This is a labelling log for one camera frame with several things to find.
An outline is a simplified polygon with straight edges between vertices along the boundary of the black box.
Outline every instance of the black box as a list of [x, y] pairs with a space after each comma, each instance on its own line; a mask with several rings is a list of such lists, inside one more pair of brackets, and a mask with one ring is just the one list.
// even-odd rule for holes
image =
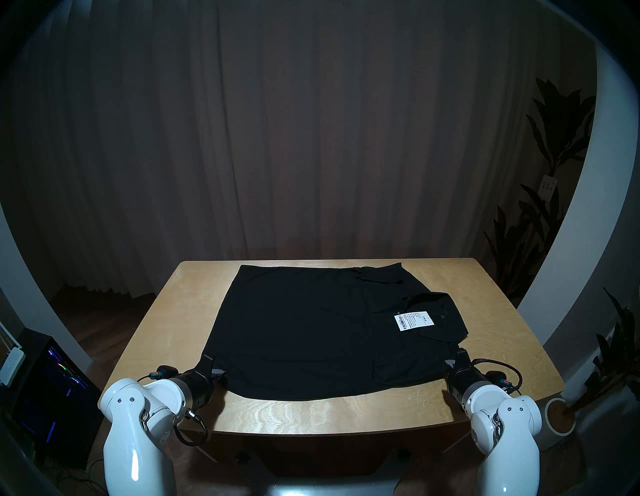
[[100, 390], [51, 336], [25, 329], [20, 344], [24, 362], [11, 387], [0, 389], [3, 409], [31, 436], [36, 455], [85, 469], [104, 418]]

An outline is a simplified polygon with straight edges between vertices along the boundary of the colorful light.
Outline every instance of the colorful light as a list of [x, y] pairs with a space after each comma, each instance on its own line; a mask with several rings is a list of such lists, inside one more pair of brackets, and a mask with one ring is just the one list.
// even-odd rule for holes
[[51, 426], [51, 430], [49, 431], [49, 435], [47, 436], [47, 443], [49, 442], [49, 439], [51, 439], [51, 435], [53, 434], [53, 428], [56, 426], [56, 423], [53, 422], [53, 425]]

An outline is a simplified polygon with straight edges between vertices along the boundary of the wooden floor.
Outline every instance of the wooden floor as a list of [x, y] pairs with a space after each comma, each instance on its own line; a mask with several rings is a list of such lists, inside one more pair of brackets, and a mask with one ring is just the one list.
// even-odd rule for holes
[[[154, 298], [153, 294], [131, 299], [128, 295], [112, 292], [65, 287], [52, 300], [52, 308], [69, 332], [90, 356], [96, 358], [90, 376], [100, 389], [104, 388]], [[107, 420], [102, 423], [89, 464], [102, 458], [102, 447], [110, 427]], [[442, 452], [444, 446], [451, 444], [448, 440], [452, 437], [460, 437], [460, 425], [448, 433], [418, 429], [397, 435], [321, 436], [307, 438], [307, 441], [304, 438], [287, 440], [272, 436], [243, 438], [213, 434], [207, 443], [206, 454], [200, 449], [182, 445], [175, 436], [171, 436], [166, 452], [173, 461], [179, 495], [247, 496], [250, 494], [249, 486], [239, 475], [233, 460], [233, 453], [238, 447], [250, 447], [259, 453], [274, 473], [284, 471], [304, 476], [311, 469], [325, 473], [341, 467], [349, 458], [356, 458], [363, 467], [367, 460], [361, 458], [368, 457], [368, 461], [373, 463], [374, 459], [383, 458], [381, 449], [390, 449], [400, 442], [411, 450], [412, 464], [396, 487], [394, 496], [472, 495], [477, 467], [483, 457], [471, 436], [464, 437]], [[303, 451], [315, 456], [326, 453], [319, 459], [331, 463], [319, 467], [316, 459], [306, 458]], [[540, 469], [539, 495], [557, 494], [578, 481], [584, 473], [584, 457], [577, 437], [570, 436], [563, 445], [542, 453]], [[95, 464], [92, 478], [102, 486], [106, 485], [102, 462]], [[60, 484], [60, 491], [67, 496], [95, 494], [85, 484], [71, 479]]]

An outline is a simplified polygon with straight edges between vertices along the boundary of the white pot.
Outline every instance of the white pot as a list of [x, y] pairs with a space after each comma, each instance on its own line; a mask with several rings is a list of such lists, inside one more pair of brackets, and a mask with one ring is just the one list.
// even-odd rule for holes
[[551, 424], [549, 424], [549, 418], [548, 418], [549, 405], [552, 404], [554, 401], [562, 401], [566, 403], [566, 401], [560, 397], [551, 398], [549, 401], [547, 401], [544, 408], [544, 412], [542, 412], [542, 428], [540, 429], [540, 432], [538, 433], [538, 435], [536, 435], [534, 438], [536, 440], [536, 444], [538, 445], [538, 449], [540, 451], [545, 451], [551, 448], [552, 446], [555, 446], [564, 438], [566, 438], [569, 434], [571, 434], [575, 429], [575, 420], [573, 421], [573, 425], [571, 426], [571, 429], [569, 429], [569, 432], [565, 432], [565, 433], [560, 433], [556, 431], [551, 426]]

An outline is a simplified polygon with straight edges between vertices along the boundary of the potted plant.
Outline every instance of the potted plant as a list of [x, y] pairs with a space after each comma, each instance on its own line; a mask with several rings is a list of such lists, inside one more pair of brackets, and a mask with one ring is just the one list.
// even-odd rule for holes
[[640, 401], [640, 340], [636, 341], [636, 320], [629, 307], [622, 308], [609, 291], [604, 291], [616, 307], [620, 320], [616, 322], [611, 341], [596, 334], [600, 355], [593, 359], [596, 370], [584, 383], [587, 386], [585, 393], [571, 406], [560, 397], [539, 405], [543, 426], [536, 442], [540, 451], [571, 434], [575, 429], [575, 414], [612, 391], [626, 385]]
[[[596, 97], [583, 99], [582, 90], [561, 95], [548, 79], [536, 78], [536, 84], [543, 102], [535, 98], [533, 102], [540, 114], [543, 132], [531, 115], [526, 117], [538, 149], [549, 164], [548, 175], [553, 177], [569, 160], [584, 161], [580, 153], [589, 145]], [[558, 188], [547, 205], [533, 189], [524, 184], [521, 187], [529, 198], [518, 203], [518, 221], [507, 227], [506, 215], [498, 205], [498, 216], [493, 220], [494, 240], [484, 232], [495, 262], [495, 283], [512, 301], [521, 299], [529, 289], [564, 220]]]

